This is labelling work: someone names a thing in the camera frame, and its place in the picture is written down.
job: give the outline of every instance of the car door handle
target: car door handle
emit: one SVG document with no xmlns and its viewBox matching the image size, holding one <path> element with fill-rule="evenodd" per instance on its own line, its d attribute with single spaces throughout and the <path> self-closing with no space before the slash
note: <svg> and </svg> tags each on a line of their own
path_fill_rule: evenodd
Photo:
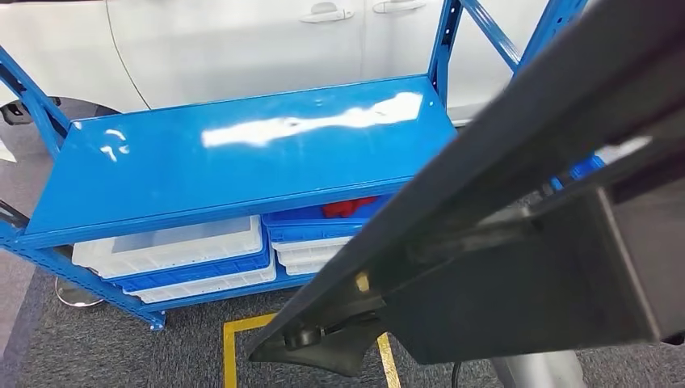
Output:
<svg viewBox="0 0 685 388">
<path fill-rule="evenodd" d="M 302 16 L 302 23 L 328 23 L 349 19 L 355 15 L 352 10 L 338 9 L 332 2 L 320 2 L 312 7 L 312 13 Z"/>
<path fill-rule="evenodd" d="M 423 0 L 409 0 L 403 2 L 379 2 L 373 6 L 373 11 L 377 14 L 392 14 L 394 12 L 411 11 L 425 6 Z"/>
</svg>

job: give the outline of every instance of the black cable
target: black cable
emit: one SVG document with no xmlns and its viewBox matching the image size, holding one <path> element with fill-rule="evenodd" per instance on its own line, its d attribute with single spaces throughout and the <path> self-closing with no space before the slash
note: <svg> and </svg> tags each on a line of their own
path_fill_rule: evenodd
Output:
<svg viewBox="0 0 685 388">
<path fill-rule="evenodd" d="M 459 386 L 459 372 L 461 371 L 461 363 L 455 362 L 452 367 L 452 388 Z"/>
</svg>

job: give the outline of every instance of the blue metal shelf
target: blue metal shelf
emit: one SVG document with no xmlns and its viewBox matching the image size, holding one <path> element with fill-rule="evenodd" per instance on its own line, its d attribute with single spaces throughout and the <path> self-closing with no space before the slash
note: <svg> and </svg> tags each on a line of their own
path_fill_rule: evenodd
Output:
<svg viewBox="0 0 685 388">
<path fill-rule="evenodd" d="M 206 293 L 204 295 L 196 295 L 194 297 L 182 297 L 180 299 L 150 303 L 148 305 L 143 304 L 140 307 L 140 310 L 145 312 L 164 311 L 184 306 L 192 306 L 198 303 L 230 299 L 232 297 L 244 297 L 245 295 L 252 295 L 254 293 L 266 293 L 269 291 L 276 291 L 277 289 L 291 289 L 293 287 L 306 285 L 314 278 L 314 276 L 315 274 L 289 276 L 287 273 L 285 273 L 285 267 L 276 263 L 276 278 L 269 283 L 249 285 L 247 287 L 241 287 L 240 289 L 227 289 L 217 293 Z"/>
<path fill-rule="evenodd" d="M 398 191 L 456 135 L 425 76 L 72 124 L 22 243 Z"/>
<path fill-rule="evenodd" d="M 51 247 L 395 193 L 456 135 L 445 106 L 463 9 L 516 74 L 585 3 L 550 0 L 522 55 L 477 0 L 446 0 L 425 74 L 76 122 L 0 46 L 0 81 L 55 159 L 28 224 L 0 201 L 0 248 L 154 330 L 166 309 L 303 285 L 313 276 L 277 265 L 271 283 L 146 305 Z"/>
</svg>

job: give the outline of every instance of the white car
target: white car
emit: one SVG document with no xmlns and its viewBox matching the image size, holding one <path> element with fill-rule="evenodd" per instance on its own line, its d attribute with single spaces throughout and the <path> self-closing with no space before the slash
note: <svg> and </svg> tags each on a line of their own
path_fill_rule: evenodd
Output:
<svg viewBox="0 0 685 388">
<path fill-rule="evenodd" d="M 481 1 L 520 52 L 546 2 Z M 423 73 L 441 6 L 442 0 L 0 0 L 0 44 L 47 95 L 131 112 Z M 463 13 L 450 62 L 450 117 L 467 120 L 510 77 Z M 10 120 L 14 101 L 0 83 L 0 107 Z"/>
</svg>

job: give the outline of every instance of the yellow floor marking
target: yellow floor marking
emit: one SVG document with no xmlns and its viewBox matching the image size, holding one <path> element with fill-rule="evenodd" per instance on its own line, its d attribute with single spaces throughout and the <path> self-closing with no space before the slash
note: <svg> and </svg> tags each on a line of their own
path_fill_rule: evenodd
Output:
<svg viewBox="0 0 685 388">
<path fill-rule="evenodd" d="M 266 314 L 224 323 L 224 388 L 237 388 L 235 334 L 239 331 L 266 326 L 274 316 L 275 314 Z M 384 333 L 378 337 L 376 342 L 378 343 L 380 359 L 383 361 L 383 371 L 385 372 L 385 380 L 388 382 L 388 388 L 401 388 L 388 334 Z"/>
<path fill-rule="evenodd" d="M 237 388 L 235 364 L 235 333 L 266 326 L 275 314 L 239 319 L 224 323 L 224 387 Z"/>
<path fill-rule="evenodd" d="M 388 382 L 388 388 L 400 388 L 400 377 L 397 375 L 397 368 L 395 367 L 393 350 L 390 348 L 388 333 L 380 335 L 376 342 L 378 343 L 380 360 L 383 361 L 383 371 L 385 372 L 385 380 Z"/>
</svg>

